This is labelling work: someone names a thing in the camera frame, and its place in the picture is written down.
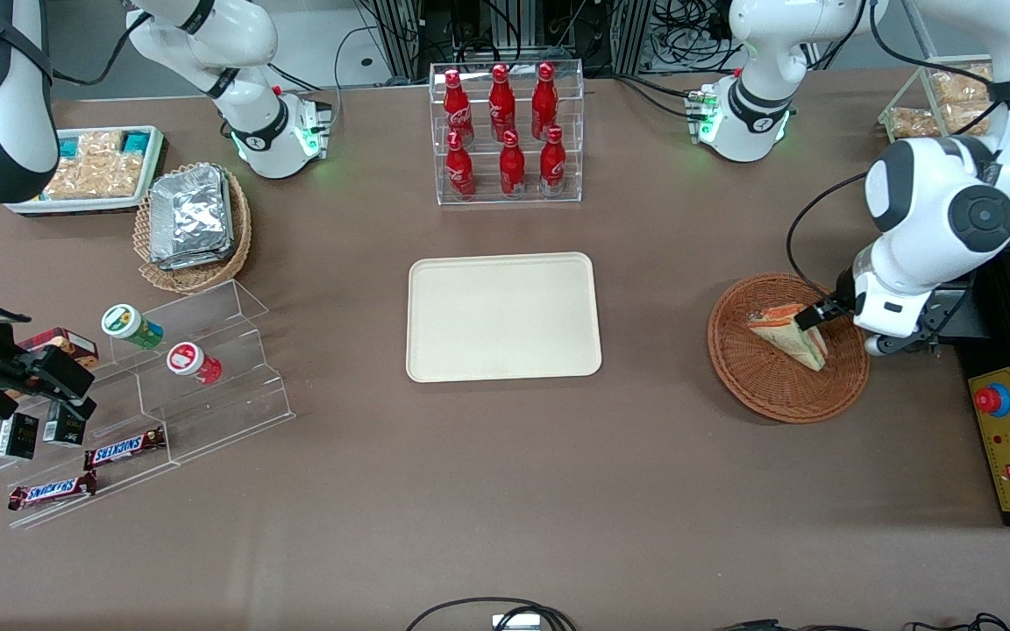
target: emergency stop button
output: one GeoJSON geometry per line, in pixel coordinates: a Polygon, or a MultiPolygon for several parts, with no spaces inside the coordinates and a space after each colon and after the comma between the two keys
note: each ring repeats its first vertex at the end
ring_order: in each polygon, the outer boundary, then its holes
{"type": "Polygon", "coordinates": [[[1007,416],[1010,412],[1010,392],[1003,384],[991,383],[974,393],[974,405],[986,415],[995,418],[1007,416]]]}

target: yellow control panel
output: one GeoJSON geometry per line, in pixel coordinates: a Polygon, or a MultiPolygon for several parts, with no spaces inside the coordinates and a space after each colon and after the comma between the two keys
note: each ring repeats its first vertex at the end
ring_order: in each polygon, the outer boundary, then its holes
{"type": "Polygon", "coordinates": [[[969,380],[1000,508],[1010,512],[1010,369],[969,380]]]}

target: small black box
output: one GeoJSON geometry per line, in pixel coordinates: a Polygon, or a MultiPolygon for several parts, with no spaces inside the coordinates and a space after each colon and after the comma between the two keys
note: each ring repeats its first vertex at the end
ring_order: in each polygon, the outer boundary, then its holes
{"type": "Polygon", "coordinates": [[[60,444],[62,447],[80,447],[84,444],[84,421],[64,411],[60,404],[50,405],[49,410],[54,415],[44,421],[41,441],[60,444]]]}
{"type": "Polygon", "coordinates": [[[16,412],[3,420],[3,428],[0,428],[0,458],[32,460],[35,446],[36,419],[33,416],[19,415],[16,412]]]}

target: small jar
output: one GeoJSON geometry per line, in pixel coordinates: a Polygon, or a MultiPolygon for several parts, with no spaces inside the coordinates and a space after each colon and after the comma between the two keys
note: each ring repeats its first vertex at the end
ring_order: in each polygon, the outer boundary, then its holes
{"type": "Polygon", "coordinates": [[[205,354],[195,343],[183,341],[166,355],[166,364],[176,376],[193,376],[201,385],[212,385],[221,379],[221,363],[215,356],[205,354]]]}
{"type": "Polygon", "coordinates": [[[143,318],[142,313],[129,304],[117,304],[105,312],[100,326],[105,334],[129,341],[142,350],[150,350],[162,343],[162,327],[143,318]]]}

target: bottle cap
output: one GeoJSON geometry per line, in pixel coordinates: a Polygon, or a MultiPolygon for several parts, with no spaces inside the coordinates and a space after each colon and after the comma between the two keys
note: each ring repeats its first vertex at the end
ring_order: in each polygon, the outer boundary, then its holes
{"type": "Polygon", "coordinates": [[[116,339],[129,338],[142,326],[142,315],[129,304],[117,304],[104,312],[100,326],[105,334],[116,339]]]}
{"type": "Polygon", "coordinates": [[[192,376],[205,363],[205,352],[195,343],[183,341],[166,355],[166,364],[176,376],[192,376]]]}

